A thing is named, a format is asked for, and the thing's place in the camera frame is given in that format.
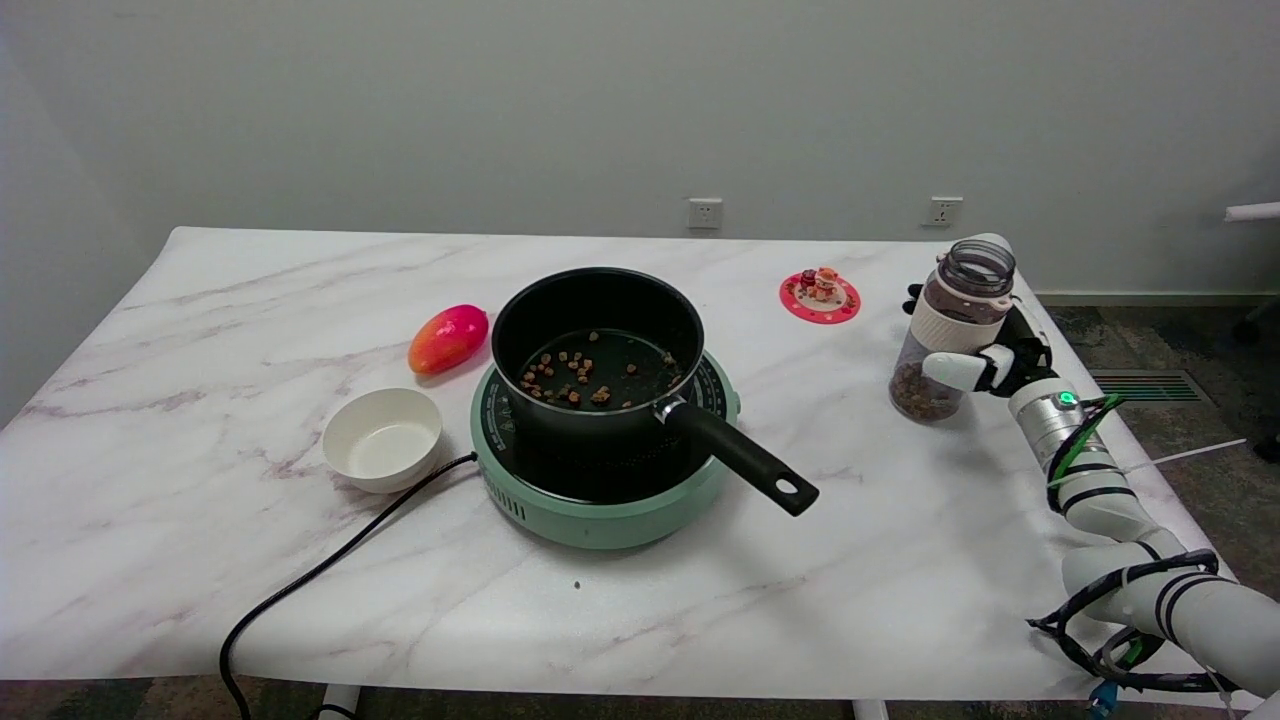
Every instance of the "floor vent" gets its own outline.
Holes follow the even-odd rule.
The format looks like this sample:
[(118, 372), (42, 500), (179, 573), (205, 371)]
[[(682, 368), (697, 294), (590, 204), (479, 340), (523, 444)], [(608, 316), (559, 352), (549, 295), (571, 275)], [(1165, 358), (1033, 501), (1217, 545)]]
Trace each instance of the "floor vent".
[(1129, 405), (1170, 407), (1212, 401), (1185, 370), (1091, 370), (1102, 392)]

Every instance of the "marble tabletop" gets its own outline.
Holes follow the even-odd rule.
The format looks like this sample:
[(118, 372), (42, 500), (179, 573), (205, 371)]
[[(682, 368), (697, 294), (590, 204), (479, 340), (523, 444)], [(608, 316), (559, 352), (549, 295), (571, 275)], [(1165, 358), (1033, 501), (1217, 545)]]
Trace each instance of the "marble tabletop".
[[(0, 676), (214, 673), (242, 614), (388, 502), (325, 468), (328, 416), (356, 393), (413, 386), (406, 347), (440, 309), (495, 314), (541, 275), (608, 264), (692, 299), (741, 427), (822, 488), (817, 505), (791, 518), (731, 482), (675, 536), (602, 553), (516, 528), (465, 466), (259, 619), (239, 671), (480, 691), (1085, 697), (1096, 683), (1023, 619), (1065, 600), (1068, 548), (1110, 541), (1046, 507), (1004, 401), (970, 398), (936, 427), (888, 402), (905, 286), (946, 245), (178, 228), (0, 434)], [(809, 324), (780, 305), (782, 279), (817, 265), (858, 288), (854, 320)], [(1051, 336), (1057, 370), (1097, 392)], [(421, 383), (451, 456), (471, 448), (488, 361)], [(1123, 465), (1147, 460), (1117, 418), (1102, 436)], [(1158, 470), (1130, 479), (1157, 521), (1208, 546)], [(1111, 628), (1076, 630), (1098, 643)], [(1151, 667), (1193, 664), (1167, 647)]]

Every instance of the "plastic bottle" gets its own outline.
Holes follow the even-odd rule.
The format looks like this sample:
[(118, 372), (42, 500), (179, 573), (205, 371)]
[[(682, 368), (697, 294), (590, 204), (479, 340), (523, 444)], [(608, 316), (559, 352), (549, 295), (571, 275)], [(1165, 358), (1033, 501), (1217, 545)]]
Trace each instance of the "plastic bottle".
[(991, 233), (961, 240), (938, 255), (888, 384), (890, 398), (904, 415), (934, 421), (960, 410), (964, 392), (924, 377), (924, 357), (974, 352), (995, 342), (1012, 306), (1014, 266), (1009, 243)]

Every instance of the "electrical outlet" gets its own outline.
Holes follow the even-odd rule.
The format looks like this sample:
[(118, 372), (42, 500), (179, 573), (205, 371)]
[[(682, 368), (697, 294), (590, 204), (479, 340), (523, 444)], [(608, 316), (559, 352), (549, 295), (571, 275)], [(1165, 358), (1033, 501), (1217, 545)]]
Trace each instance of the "electrical outlet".
[(938, 197), (934, 195), (929, 199), (929, 214), (920, 224), (934, 228), (951, 227), (951, 223), (960, 219), (961, 205), (964, 205), (964, 197)]
[(719, 197), (689, 199), (689, 229), (714, 231), (724, 222), (724, 200)]

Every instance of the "robotic arm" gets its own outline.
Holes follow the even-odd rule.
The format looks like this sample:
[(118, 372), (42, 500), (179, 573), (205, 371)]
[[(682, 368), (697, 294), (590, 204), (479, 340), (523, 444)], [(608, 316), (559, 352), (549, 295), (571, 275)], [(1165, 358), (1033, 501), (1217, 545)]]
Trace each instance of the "robotic arm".
[[(1093, 432), (1119, 402), (1082, 401), (1053, 373), (1048, 337), (1019, 300), (995, 345), (977, 355), (934, 352), (923, 369), (948, 387), (1009, 398), (1009, 413), (1046, 471), (1050, 507), (1073, 527), (1116, 541), (1066, 553), (1062, 584), (1071, 598), (1028, 620), (1033, 628), (1052, 635), (1074, 662), (1121, 687), (1280, 693), (1280, 605), (1219, 577), (1212, 551), (1188, 552), (1147, 515)], [(1076, 612), (1126, 629), (1089, 655), (1066, 635)], [(1133, 671), (1166, 641), (1213, 673)]]

